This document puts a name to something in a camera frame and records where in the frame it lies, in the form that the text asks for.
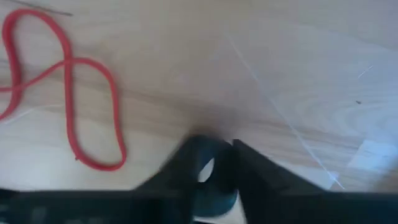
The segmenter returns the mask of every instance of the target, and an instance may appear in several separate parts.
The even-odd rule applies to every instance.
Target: black object
[[[199,172],[212,159],[204,183]],[[161,170],[131,191],[0,190],[0,223],[193,223],[229,211],[238,191],[248,224],[398,223],[398,196],[327,192],[239,140],[188,138]]]

